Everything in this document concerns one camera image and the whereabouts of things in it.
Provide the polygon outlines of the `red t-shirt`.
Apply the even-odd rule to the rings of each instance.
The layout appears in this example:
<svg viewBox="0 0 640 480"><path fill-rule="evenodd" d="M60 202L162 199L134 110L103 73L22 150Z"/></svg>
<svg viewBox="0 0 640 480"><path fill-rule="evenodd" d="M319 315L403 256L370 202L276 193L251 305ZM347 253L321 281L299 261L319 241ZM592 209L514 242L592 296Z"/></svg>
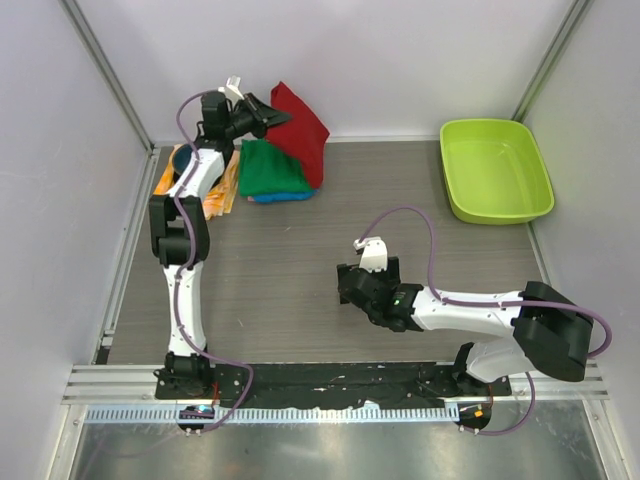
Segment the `red t-shirt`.
<svg viewBox="0 0 640 480"><path fill-rule="evenodd" d="M311 108L284 82L271 90L271 106L291 119L271 128L267 141L297 160L312 189L324 181L324 148L330 132Z"/></svg>

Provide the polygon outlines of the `lime green plastic tub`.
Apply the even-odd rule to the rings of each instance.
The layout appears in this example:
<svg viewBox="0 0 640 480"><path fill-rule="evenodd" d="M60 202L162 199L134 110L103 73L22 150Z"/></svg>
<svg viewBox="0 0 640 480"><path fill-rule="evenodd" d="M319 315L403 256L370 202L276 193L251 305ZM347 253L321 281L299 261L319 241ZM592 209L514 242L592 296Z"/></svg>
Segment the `lime green plastic tub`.
<svg viewBox="0 0 640 480"><path fill-rule="evenodd" d="M447 195L454 215L479 225L531 222L555 197L532 132L506 119L452 120L440 129Z"/></svg>

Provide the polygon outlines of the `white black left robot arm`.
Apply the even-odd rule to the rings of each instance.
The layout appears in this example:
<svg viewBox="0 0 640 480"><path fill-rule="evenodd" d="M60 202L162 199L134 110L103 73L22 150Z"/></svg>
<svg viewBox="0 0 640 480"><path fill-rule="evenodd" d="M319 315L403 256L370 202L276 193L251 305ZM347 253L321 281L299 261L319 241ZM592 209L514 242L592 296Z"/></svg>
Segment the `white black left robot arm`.
<svg viewBox="0 0 640 480"><path fill-rule="evenodd" d="M152 253L162 266L169 293L171 333L163 366L154 372L158 399L205 397L214 386L217 362L207 352L202 323L201 277L210 251L203 201L231 161L234 141L251 134L263 138L291 119L253 94L232 93L228 87L195 94L202 120L190 136L176 122L190 148L189 161L174 186L149 199Z"/></svg>

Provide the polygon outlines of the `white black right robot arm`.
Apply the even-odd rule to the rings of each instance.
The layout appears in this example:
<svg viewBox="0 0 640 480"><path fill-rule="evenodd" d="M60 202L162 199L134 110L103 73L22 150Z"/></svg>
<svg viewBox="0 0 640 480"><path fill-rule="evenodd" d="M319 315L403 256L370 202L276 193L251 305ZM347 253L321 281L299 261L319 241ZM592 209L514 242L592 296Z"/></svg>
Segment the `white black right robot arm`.
<svg viewBox="0 0 640 480"><path fill-rule="evenodd" d="M538 371L565 382L585 378L594 318L549 285L498 294L433 291L404 283L393 257L380 271L358 265L337 268L342 303L393 332L457 330L490 336L456 355L451 380L465 395L502 377Z"/></svg>

